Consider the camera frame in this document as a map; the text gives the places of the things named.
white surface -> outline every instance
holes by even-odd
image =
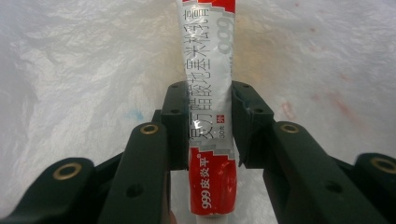
[[[237,1],[233,79],[332,156],[396,157],[394,0]],[[174,0],[0,2],[0,217],[52,163],[95,164],[184,78]],[[276,223],[262,171],[239,169],[229,223]],[[193,223],[187,177],[172,205]]]

tube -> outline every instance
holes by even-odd
[[[235,0],[177,0],[190,109],[190,207],[198,224],[234,209],[231,85]]]

wrinkled white cloth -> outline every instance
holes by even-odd
[[[175,0],[0,2],[0,217],[49,165],[122,152],[184,70]],[[353,163],[396,157],[394,0],[238,0],[233,79]],[[238,170],[229,223],[276,223],[261,170]],[[172,209],[188,211],[186,172]]]

